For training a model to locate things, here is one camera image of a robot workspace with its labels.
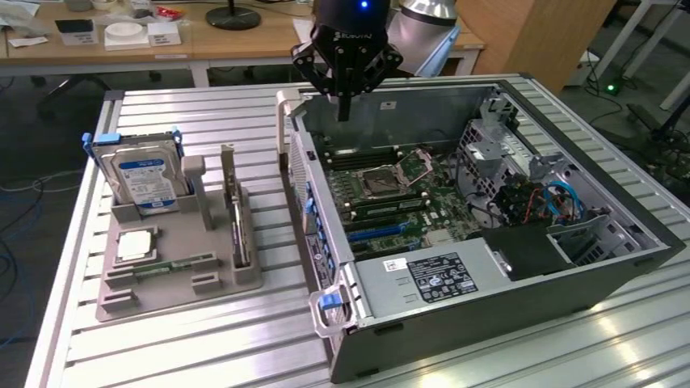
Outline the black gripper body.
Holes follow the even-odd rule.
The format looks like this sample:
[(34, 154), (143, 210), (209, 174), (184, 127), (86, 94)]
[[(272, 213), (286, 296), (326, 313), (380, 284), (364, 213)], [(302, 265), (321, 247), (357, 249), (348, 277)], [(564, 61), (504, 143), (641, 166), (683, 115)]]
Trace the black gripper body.
[(388, 44), (388, 1), (322, 0), (312, 5), (310, 42), (320, 53), (358, 47), (380, 53)]

